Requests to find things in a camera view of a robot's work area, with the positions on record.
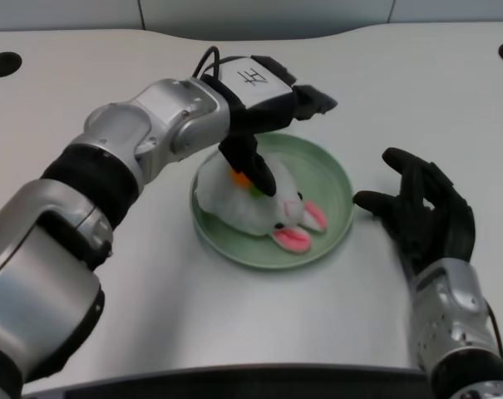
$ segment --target bunny ear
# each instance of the bunny ear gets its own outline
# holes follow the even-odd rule
[[[300,224],[307,229],[322,232],[327,229],[327,217],[314,202],[304,201],[303,220]]]
[[[271,237],[283,249],[295,254],[304,254],[310,249],[310,235],[300,227],[291,227],[273,232]]]

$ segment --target stuffed bunny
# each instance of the stuffed bunny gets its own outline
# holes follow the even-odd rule
[[[264,160],[277,185],[273,197],[258,191],[218,152],[198,173],[198,204],[237,230],[258,236],[268,234],[283,249],[303,254],[312,240],[298,224],[323,232],[327,228],[325,213],[316,204],[303,201],[292,175],[275,156],[266,154]]]

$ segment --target table surface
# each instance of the table surface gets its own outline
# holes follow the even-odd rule
[[[326,147],[355,190],[396,194],[389,146],[436,162],[475,211],[473,264],[503,336],[503,23],[367,27],[286,42],[220,42],[275,57],[338,100],[287,129]],[[210,42],[142,31],[2,32],[22,68],[0,79],[0,208],[44,171],[100,105],[186,78]],[[106,308],[57,375],[25,392],[144,372],[241,363],[410,367],[409,298],[389,238],[356,209],[347,238],[311,267],[243,268],[196,237],[188,206],[202,151],[148,185],[96,274]]]

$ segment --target white wall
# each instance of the white wall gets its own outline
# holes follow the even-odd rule
[[[396,0],[391,22],[503,21],[503,0]]]
[[[503,0],[0,0],[0,31],[142,29],[205,40],[325,36],[391,22],[503,21]]]
[[[141,0],[151,31],[204,40],[327,36],[386,23],[392,0]]]
[[[0,0],[0,31],[142,29],[137,0]]]

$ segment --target green bowl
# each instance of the green bowl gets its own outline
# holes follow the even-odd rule
[[[291,254],[281,249],[269,236],[254,237],[241,233],[201,210],[195,198],[197,173],[190,189],[195,230],[220,254],[239,264],[255,268],[293,268],[313,262],[340,243],[353,221],[351,181],[343,167],[326,150],[310,141],[283,133],[258,135],[257,140],[258,152],[275,153],[297,181],[303,198],[313,201],[325,212],[327,231],[321,234],[309,232],[312,247],[305,254]],[[209,155],[205,162],[215,154]]]

